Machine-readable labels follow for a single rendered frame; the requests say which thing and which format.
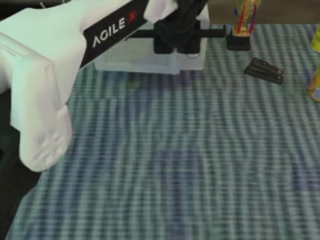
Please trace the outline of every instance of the table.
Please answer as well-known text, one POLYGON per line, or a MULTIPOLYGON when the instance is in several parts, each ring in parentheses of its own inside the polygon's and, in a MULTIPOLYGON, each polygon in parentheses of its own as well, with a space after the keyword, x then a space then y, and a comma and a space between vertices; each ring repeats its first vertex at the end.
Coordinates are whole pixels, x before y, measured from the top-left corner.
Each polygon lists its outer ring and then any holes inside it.
POLYGON ((250 52, 211 39, 204 71, 179 76, 85 68, 72 145, 7 239, 319 239, 315 30, 258 25, 250 52), (284 84, 243 75, 253 57, 284 69, 284 84))

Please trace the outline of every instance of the yellow bottle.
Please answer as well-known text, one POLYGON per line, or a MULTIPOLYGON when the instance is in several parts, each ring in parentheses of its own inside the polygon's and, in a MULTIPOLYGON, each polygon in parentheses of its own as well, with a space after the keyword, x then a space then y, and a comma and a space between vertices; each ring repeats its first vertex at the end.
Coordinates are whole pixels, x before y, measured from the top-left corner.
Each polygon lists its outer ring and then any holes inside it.
POLYGON ((313 36, 311 47, 314 51, 320 53, 320 24, 318 24, 313 36))
POLYGON ((320 64, 315 71, 313 79, 308 87, 308 95, 316 103, 320 103, 320 64))

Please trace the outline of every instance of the robotic arm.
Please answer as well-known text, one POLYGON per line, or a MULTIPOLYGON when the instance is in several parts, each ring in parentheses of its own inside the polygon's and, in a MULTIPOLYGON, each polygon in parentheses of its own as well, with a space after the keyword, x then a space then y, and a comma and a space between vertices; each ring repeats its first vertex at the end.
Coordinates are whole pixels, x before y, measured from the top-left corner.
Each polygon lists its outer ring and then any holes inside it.
POLYGON ((177 8, 173 0, 72 0, 0 22, 0 94, 11 90, 10 124, 20 132, 19 157, 28 169, 43 172, 67 151, 66 102, 78 71, 177 8))

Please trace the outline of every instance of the dark background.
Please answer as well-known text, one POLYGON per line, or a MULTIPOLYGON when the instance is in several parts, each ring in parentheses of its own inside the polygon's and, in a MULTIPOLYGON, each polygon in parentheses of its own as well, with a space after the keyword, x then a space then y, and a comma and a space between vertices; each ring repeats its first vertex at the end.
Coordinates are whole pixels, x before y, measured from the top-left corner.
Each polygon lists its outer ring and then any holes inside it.
MULTIPOLYGON (((36 4, 40 0, 0 0, 0 3, 36 4)), ((60 3, 61 0, 42 0, 43 4, 60 3)), ((233 16, 232 0, 209 0, 211 22, 231 24, 233 16)), ((320 0, 262 0, 258 9, 257 22, 261 24, 317 24, 320 23, 320 0)))

